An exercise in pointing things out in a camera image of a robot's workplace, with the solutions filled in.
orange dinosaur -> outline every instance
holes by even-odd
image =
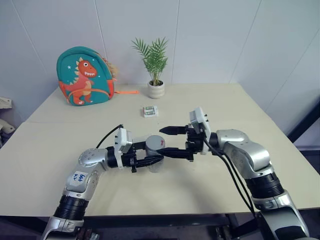
[[[78,76],[74,78],[73,83],[70,82],[70,85],[63,83],[62,81],[59,81],[59,87],[61,91],[63,92],[64,96],[68,100],[67,91],[73,92],[75,90],[79,89],[88,89],[88,91],[78,91],[75,92],[73,96],[73,102],[77,105],[83,105],[85,102],[92,103],[90,100],[91,97],[91,91],[92,85],[94,82],[90,80],[89,78],[94,78],[97,75],[97,70],[90,64],[89,61],[83,60],[82,57],[79,58],[79,61],[76,61],[76,70],[74,73]]]

white flower pot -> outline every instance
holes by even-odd
[[[148,95],[152,99],[158,99],[165,95],[165,83],[162,82],[160,86],[152,86],[150,81],[148,82]]]

white label sticker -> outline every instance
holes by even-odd
[[[76,171],[72,176],[71,185],[79,186],[85,181],[87,175],[87,172]]]

white wall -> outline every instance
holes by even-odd
[[[169,40],[162,80],[240,83],[289,133],[320,96],[319,0],[2,0],[0,96],[19,125],[57,87],[56,61],[87,46],[146,83],[131,40]]]

potted plant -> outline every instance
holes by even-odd
[[[144,66],[151,77],[148,82],[148,95],[158,99],[165,94],[165,83],[160,80],[160,76],[168,62],[165,56],[168,41],[165,37],[162,40],[158,38],[148,45],[144,40],[135,38],[132,43],[132,47],[142,55]]]

